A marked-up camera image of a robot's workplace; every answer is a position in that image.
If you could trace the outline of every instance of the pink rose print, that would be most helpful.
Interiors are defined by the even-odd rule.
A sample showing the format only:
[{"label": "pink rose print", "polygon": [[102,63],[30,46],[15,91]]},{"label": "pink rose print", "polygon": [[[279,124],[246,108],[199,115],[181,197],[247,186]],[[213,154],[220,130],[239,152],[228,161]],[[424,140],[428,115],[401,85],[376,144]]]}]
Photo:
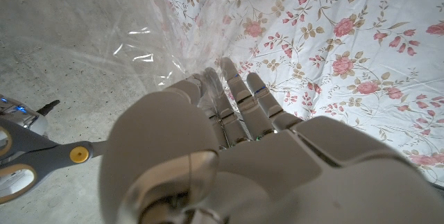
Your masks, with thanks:
[{"label": "pink rose print", "polygon": [[241,67],[241,68],[238,70],[238,73],[239,73],[239,74],[242,74],[242,73],[245,72],[245,71],[248,71],[248,73],[250,73],[251,71],[249,71],[249,69],[250,69],[251,67],[253,67],[253,63],[252,63],[252,62],[249,62],[249,61],[239,62],[239,66]]},{"label": "pink rose print", "polygon": [[244,34],[250,35],[251,37],[262,36],[262,33],[265,31],[265,28],[261,27],[259,21],[251,21],[249,18],[247,18],[247,22],[243,23],[242,26],[245,28]]},{"label": "pink rose print", "polygon": [[290,92],[287,92],[287,95],[285,95],[284,102],[285,103],[288,102],[289,104],[292,104],[292,103],[295,103],[297,100],[298,100],[298,96],[292,96],[292,95],[290,95]]},{"label": "pink rose print", "polygon": [[429,26],[425,32],[430,34],[444,35],[444,22]]},{"label": "pink rose print", "polygon": [[390,44],[388,44],[388,46],[389,47],[397,47],[400,44],[400,41],[401,41],[401,37],[397,36],[397,37],[395,37],[395,39],[392,42],[390,42]]},{"label": "pink rose print", "polygon": [[429,135],[429,134],[430,134],[430,129],[429,129],[429,130],[424,130],[424,131],[422,131],[421,134],[423,134],[423,135]]},{"label": "pink rose print", "polygon": [[435,165],[435,163],[437,163],[435,158],[426,155],[410,155],[409,157],[413,163],[420,165]]},{"label": "pink rose print", "polygon": [[415,41],[415,40],[410,40],[409,44],[414,45],[414,46],[418,46],[420,44],[420,42]]},{"label": "pink rose print", "polygon": [[416,54],[415,50],[414,50],[413,48],[411,48],[411,47],[407,48],[407,53],[408,53],[410,56],[413,56],[413,55]]},{"label": "pink rose print", "polygon": [[387,89],[388,97],[392,99],[399,99],[404,96],[404,94],[398,88],[388,88]]},{"label": "pink rose print", "polygon": [[234,96],[231,92],[228,92],[228,98],[234,101]]},{"label": "pink rose print", "polygon": [[336,60],[332,64],[334,73],[339,75],[346,74],[349,70],[353,68],[353,62],[348,59],[348,57],[342,57]]},{"label": "pink rose print", "polygon": [[421,101],[416,102],[416,104],[418,105],[418,107],[420,109],[425,109],[426,107],[429,107],[427,104],[425,104],[425,103],[423,103]]},{"label": "pink rose print", "polygon": [[291,58],[291,54],[293,54],[293,49],[292,48],[288,48],[284,52],[287,55],[287,57]]},{"label": "pink rose print", "polygon": [[257,21],[251,22],[251,24],[246,28],[246,31],[251,37],[257,37],[262,32],[261,26]]},{"label": "pink rose print", "polygon": [[423,118],[416,119],[416,121],[417,121],[418,123],[428,123],[427,120],[425,120],[425,119],[423,119]]},{"label": "pink rose print", "polygon": [[416,31],[416,29],[415,30],[407,30],[404,32],[404,35],[411,37],[411,36],[415,35],[415,31]]},{"label": "pink rose print", "polygon": [[256,55],[259,54],[259,48],[257,48],[257,45],[253,48],[249,48],[251,55],[256,58]]},{"label": "pink rose print", "polygon": [[398,53],[403,53],[405,50],[405,44],[401,44],[400,49],[398,50]]},{"label": "pink rose print", "polygon": [[317,84],[314,84],[314,91],[315,91],[317,94],[320,94],[321,91],[322,91],[322,89],[321,89]]},{"label": "pink rose print", "polygon": [[287,12],[287,15],[288,15],[288,17],[290,17],[290,19],[283,19],[282,20],[282,23],[288,23],[290,20],[293,20],[292,22],[291,22],[291,25],[292,26],[294,26],[294,25],[296,25],[296,23],[298,23],[298,20],[297,19],[295,19],[296,17],[297,17],[297,15],[296,15],[296,17],[295,17],[295,15],[293,14],[293,13],[291,13],[291,12]]},{"label": "pink rose print", "polygon": [[387,37],[387,33],[376,33],[373,36],[374,40],[382,40],[383,38]]},{"label": "pink rose print", "polygon": [[399,111],[405,111],[405,110],[408,110],[408,109],[409,109],[408,105],[403,105],[403,106],[398,107]]},{"label": "pink rose print", "polygon": [[307,0],[299,0],[299,4],[302,5],[303,3],[307,2]]},{"label": "pink rose print", "polygon": [[199,15],[196,15],[194,17],[194,22],[196,22],[198,27],[201,27],[203,25],[203,20],[199,17]]},{"label": "pink rose print", "polygon": [[166,4],[168,5],[168,8],[170,8],[171,10],[174,10],[174,6],[170,1],[167,1]]},{"label": "pink rose print", "polygon": [[313,61],[313,65],[316,65],[316,68],[319,68],[320,62],[322,59],[319,55],[316,55],[315,58],[309,58],[311,61]]},{"label": "pink rose print", "polygon": [[436,162],[444,163],[444,154],[434,154],[432,157],[436,160]]},{"label": "pink rose print", "polygon": [[353,28],[353,21],[349,18],[342,19],[335,27],[334,33],[337,37],[347,35]]},{"label": "pink rose print", "polygon": [[230,16],[228,16],[228,15],[225,15],[225,16],[223,16],[223,19],[222,19],[222,22],[224,23],[224,24],[230,24],[231,23],[231,17]]},{"label": "pink rose print", "polygon": [[361,92],[361,94],[370,94],[373,92],[376,92],[376,90],[378,89],[377,83],[374,82],[365,82],[365,83],[361,83],[358,85],[358,92]]}]

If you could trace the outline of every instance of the robotic hand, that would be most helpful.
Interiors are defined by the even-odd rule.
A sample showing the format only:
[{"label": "robotic hand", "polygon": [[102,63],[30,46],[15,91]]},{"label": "robotic hand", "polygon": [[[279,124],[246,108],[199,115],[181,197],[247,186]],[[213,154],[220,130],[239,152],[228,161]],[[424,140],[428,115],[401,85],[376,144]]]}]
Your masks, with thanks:
[{"label": "robotic hand", "polygon": [[443,199],[395,151],[333,119],[301,121],[257,74],[252,95],[230,59],[221,68],[247,130],[211,68],[140,99],[99,143],[52,142],[53,105],[1,97],[0,204],[104,153],[106,223],[444,223]]}]

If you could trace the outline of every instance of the robot finger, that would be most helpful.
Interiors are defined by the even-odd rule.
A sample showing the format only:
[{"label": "robot finger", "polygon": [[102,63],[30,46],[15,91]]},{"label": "robot finger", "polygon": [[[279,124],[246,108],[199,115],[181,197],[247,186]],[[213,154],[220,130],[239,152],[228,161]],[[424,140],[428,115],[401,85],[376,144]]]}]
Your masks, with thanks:
[{"label": "robot finger", "polygon": [[282,109],[259,75],[256,73],[248,74],[247,83],[276,130],[288,129],[302,121]]},{"label": "robot finger", "polygon": [[248,135],[223,90],[219,76],[213,68],[206,68],[204,77],[207,82],[208,92],[212,95],[216,108],[216,116],[223,127],[228,146],[234,146],[242,141],[249,141]]},{"label": "robot finger", "polygon": [[259,106],[257,99],[251,95],[231,59],[222,58],[221,68],[252,138],[259,140],[274,133],[270,119]]},{"label": "robot finger", "polygon": [[174,92],[181,95],[181,97],[188,100],[192,105],[199,103],[205,91],[205,84],[202,83],[202,78],[199,74],[193,74],[164,89],[164,92]]},{"label": "robot finger", "polygon": [[211,122],[211,125],[213,127],[213,131],[216,134],[217,141],[219,143],[219,150],[224,150],[230,147],[228,144],[227,137],[225,135],[225,130],[223,129],[221,120],[219,119],[216,110],[214,108],[207,107],[204,109],[201,107],[205,114],[207,115],[208,119]]}]

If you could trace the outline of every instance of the blue light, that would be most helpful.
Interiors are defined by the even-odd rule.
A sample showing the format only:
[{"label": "blue light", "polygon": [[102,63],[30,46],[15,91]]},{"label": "blue light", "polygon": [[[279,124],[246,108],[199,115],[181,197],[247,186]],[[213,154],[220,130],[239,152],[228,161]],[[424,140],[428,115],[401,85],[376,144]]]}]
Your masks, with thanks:
[{"label": "blue light", "polygon": [[260,91],[262,91],[262,90],[265,89],[265,88],[266,88],[266,87],[263,86],[262,88],[258,89],[258,90],[255,92],[255,94],[259,93]]},{"label": "blue light", "polygon": [[23,113],[26,113],[25,107],[23,107],[23,106],[17,106],[16,109],[23,112]]}]

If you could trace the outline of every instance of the black cable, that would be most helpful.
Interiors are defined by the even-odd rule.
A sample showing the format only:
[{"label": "black cable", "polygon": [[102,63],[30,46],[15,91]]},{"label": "black cable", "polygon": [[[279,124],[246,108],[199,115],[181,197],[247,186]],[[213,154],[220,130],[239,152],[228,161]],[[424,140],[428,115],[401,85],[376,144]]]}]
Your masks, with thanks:
[{"label": "black cable", "polygon": [[46,116],[50,111],[52,111],[54,106],[56,106],[59,103],[60,103],[60,100],[52,101],[52,102],[48,103],[47,105],[43,106],[42,109],[37,111],[37,113],[41,114],[42,116]]}]

